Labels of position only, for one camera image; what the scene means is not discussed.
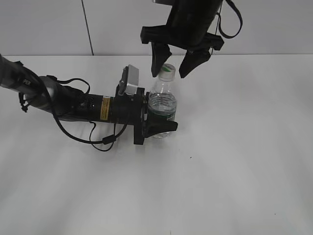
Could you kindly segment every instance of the white wall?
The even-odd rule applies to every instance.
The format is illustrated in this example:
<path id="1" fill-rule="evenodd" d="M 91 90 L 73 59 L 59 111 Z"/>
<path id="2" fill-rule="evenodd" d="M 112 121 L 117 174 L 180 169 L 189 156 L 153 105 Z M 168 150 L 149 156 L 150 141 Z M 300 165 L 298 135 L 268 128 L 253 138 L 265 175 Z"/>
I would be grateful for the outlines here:
<path id="1" fill-rule="evenodd" d="M 3 55 L 90 55 L 80 0 L 0 0 Z"/>
<path id="2" fill-rule="evenodd" d="M 221 54 L 313 53 L 312 0 L 234 0 L 244 18 L 242 33 L 225 40 Z M 171 7 L 151 0 L 84 0 L 96 55 L 147 55 L 143 25 L 164 24 Z M 239 22 L 224 2 L 225 32 Z M 216 24 L 210 28 L 215 32 Z M 175 54 L 184 51 L 174 49 Z M 81 0 L 1 0 L 0 53 L 90 55 Z"/>
<path id="3" fill-rule="evenodd" d="M 226 39 L 221 54 L 312 54 L 312 0 L 234 0 L 244 27 L 238 37 Z M 222 27 L 234 34 L 235 13 L 223 3 Z"/>

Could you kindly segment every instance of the black cable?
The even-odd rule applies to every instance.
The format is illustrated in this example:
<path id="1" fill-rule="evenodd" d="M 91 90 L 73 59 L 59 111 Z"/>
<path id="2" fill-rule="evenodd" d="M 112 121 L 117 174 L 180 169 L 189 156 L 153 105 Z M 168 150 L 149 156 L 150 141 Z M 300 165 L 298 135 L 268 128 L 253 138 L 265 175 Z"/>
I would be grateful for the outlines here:
<path id="1" fill-rule="evenodd" d="M 239 28 L 238 32 L 237 32 L 235 35 L 233 35 L 233 36 L 229 36 L 229 35 L 225 34 L 225 33 L 223 32 L 222 26 L 221 26 L 221 24 L 222 24 L 222 17 L 221 17 L 221 14 L 220 14 L 220 13 L 216 13 L 216 15 L 217 15 L 217 16 L 219 17 L 219 19 L 220 19 L 220 22 L 219 22 L 219 31 L 220 31 L 220 34 L 221 34 L 223 37 L 227 38 L 227 39 L 232 39 L 232 38 L 236 37 L 236 36 L 240 33 L 240 31 L 241 31 L 241 29 L 242 29 L 242 27 L 243 27 L 243 18 L 242 18 L 242 15 L 241 15 L 240 11 L 238 10 L 238 8 L 236 7 L 235 3 L 234 3 L 232 0 L 226 0 L 226 2 L 227 2 L 228 5 L 235 11 L 235 13 L 237 14 L 237 16 L 238 16 L 238 18 L 239 18 L 239 21 L 240 21 L 240 28 Z"/>
<path id="2" fill-rule="evenodd" d="M 68 84 L 68 83 L 71 83 L 71 82 L 73 82 L 73 81 L 81 81 L 81 82 L 87 84 L 88 90 L 85 92 L 85 94 L 89 94 L 89 92 L 90 92 L 90 85 L 89 85 L 89 83 L 88 83 L 87 81 L 85 81 L 84 79 L 81 79 L 81 78 L 72 78 L 72 79 L 66 80 L 66 81 L 56 80 L 57 83 L 63 84 L 63 85 Z"/>
<path id="3" fill-rule="evenodd" d="M 89 122 L 90 124 L 93 124 L 93 129 L 91 130 L 90 132 L 90 135 L 89 135 L 89 141 L 91 141 L 91 135 L 93 133 L 93 131 L 95 130 L 97 124 L 93 121 L 90 121 Z M 116 123 L 114 123 L 114 135 L 115 135 L 115 130 L 116 130 Z M 115 142 L 112 142 L 111 146 L 108 148 L 108 149 L 100 149 L 98 147 L 96 147 L 93 143 L 91 144 L 95 149 L 101 151 L 101 152 L 109 152 L 112 148 L 113 148 L 113 145 L 114 145 Z"/>

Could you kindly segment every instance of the plastic water bottle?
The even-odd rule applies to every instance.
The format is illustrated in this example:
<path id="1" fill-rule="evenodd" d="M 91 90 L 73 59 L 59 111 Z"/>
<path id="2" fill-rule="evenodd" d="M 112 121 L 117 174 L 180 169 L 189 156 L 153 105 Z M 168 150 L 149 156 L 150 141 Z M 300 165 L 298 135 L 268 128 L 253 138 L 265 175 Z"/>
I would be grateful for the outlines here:
<path id="1" fill-rule="evenodd" d="M 148 113 L 149 117 L 160 120 L 174 121 L 177 100 L 171 92 L 171 85 L 175 79 L 175 67 L 164 64 L 157 81 L 150 90 Z M 157 134 L 154 137 L 158 139 L 165 138 L 170 132 Z"/>

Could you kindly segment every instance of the bottle neck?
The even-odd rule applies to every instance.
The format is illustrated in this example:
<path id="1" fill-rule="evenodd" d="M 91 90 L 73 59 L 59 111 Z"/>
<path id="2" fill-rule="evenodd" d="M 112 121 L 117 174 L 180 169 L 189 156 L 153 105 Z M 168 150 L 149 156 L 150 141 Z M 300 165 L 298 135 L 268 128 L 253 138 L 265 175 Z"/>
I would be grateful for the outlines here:
<path id="1" fill-rule="evenodd" d="M 172 93 L 171 92 L 172 83 L 173 83 L 172 80 L 162 80 L 161 78 L 158 78 L 154 86 L 152 87 L 151 92 L 161 94 Z"/>

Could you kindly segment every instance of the bottle cap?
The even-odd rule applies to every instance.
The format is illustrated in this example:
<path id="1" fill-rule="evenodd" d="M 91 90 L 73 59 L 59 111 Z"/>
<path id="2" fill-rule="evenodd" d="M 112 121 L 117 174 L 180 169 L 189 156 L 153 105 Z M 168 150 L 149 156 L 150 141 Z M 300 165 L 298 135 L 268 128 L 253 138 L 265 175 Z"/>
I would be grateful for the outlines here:
<path id="1" fill-rule="evenodd" d="M 176 68 L 173 65 L 164 64 L 161 68 L 160 73 L 158 74 L 158 77 L 162 81 L 170 82 L 175 79 L 175 72 Z"/>

